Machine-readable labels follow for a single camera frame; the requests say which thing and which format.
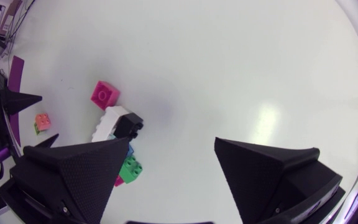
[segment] toy block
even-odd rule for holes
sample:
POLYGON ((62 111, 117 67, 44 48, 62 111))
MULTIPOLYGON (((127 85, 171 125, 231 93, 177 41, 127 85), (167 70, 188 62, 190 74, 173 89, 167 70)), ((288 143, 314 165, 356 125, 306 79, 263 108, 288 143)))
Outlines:
POLYGON ((123 183, 124 183, 124 180, 118 175, 116 178, 116 182, 114 183, 114 186, 118 187, 123 183))
POLYGON ((37 128, 37 123, 34 123, 34 129, 35 129, 35 134, 39 135, 40 134, 40 130, 38 130, 37 128))
POLYGON ((134 149, 132 148, 131 144, 129 144, 129 150, 128 150, 128 153, 127 153, 127 158, 132 156, 134 153, 134 149))
POLYGON ((37 114, 35 116, 35 123, 39 131, 47 130, 50 128, 50 120, 48 114, 37 114))
POLYGON ((109 139, 109 135, 117 121, 122 115, 129 112, 121 106, 109 106, 106 108, 106 113, 100 118, 100 123, 96 126, 95 133, 92 134, 91 142, 105 141, 109 139))
POLYGON ((135 113, 125 114, 117 123, 114 135, 117 138, 129 138, 129 141, 137 137, 137 131, 143 128, 143 119, 135 113))
POLYGON ((128 184, 136 180, 142 170, 142 166, 136 161, 135 157, 130 156, 124 160, 119 176, 128 184))
POLYGON ((92 93, 91 100, 102 110, 108 106, 114 106, 120 92, 107 82, 98 81, 92 93))

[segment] black duplo block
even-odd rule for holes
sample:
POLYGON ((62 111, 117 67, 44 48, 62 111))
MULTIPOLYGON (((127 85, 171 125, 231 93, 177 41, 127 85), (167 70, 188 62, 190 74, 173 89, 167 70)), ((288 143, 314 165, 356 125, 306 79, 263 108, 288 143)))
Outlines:
POLYGON ((121 116, 117 123, 117 128, 114 136, 117 138, 132 138, 137 137, 137 131, 143 128, 143 119, 135 113, 125 114, 121 116))

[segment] textured black plastic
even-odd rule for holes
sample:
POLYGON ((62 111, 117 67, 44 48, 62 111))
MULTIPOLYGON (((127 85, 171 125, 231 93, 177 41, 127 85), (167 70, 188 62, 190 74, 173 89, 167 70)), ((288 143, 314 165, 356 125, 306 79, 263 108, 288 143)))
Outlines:
POLYGON ((9 115, 14 115, 42 100, 42 96, 18 93, 7 88, 0 90, 0 95, 3 107, 9 115))
POLYGON ((38 145, 36 145, 36 147, 50 147, 56 141, 57 137, 59 137, 59 134, 55 134, 54 136, 48 138, 47 140, 39 143, 38 145))
POLYGON ((24 154, 57 169, 88 223, 99 223, 127 153, 127 139, 51 149, 25 147, 24 154))
POLYGON ((216 138, 215 153, 243 223, 255 223, 286 172, 317 161, 316 148, 290 150, 216 138))

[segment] stud on block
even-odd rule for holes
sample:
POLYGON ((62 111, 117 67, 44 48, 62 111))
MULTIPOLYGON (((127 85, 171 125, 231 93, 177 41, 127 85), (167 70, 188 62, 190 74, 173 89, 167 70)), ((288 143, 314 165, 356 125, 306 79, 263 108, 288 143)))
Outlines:
POLYGON ((136 161, 134 156, 130 156, 124 160, 124 164, 119 171, 119 176, 126 184, 136 180, 139 174, 143 171, 142 166, 136 161))
POLYGON ((114 106, 118 100, 120 91, 107 82, 98 81, 94 88, 91 100, 102 110, 108 106, 114 106))
POLYGON ((35 123, 39 131, 44 131, 50 128, 50 120, 48 114, 37 114, 35 116, 35 123))

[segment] pink duplo block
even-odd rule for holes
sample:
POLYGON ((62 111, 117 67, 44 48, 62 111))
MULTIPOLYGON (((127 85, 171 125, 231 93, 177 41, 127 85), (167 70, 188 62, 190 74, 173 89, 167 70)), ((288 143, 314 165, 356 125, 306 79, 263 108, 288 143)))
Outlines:
POLYGON ((98 81, 94 88, 91 100, 102 110, 108 106, 114 106, 118 100, 120 92, 114 86, 98 81))
POLYGON ((35 123, 39 131, 43 131, 50 128, 50 120, 48 114, 37 114, 35 116, 35 123))
POLYGON ((124 183, 124 180, 120 176, 117 176, 116 182, 114 183, 114 186, 118 187, 123 183, 124 183))

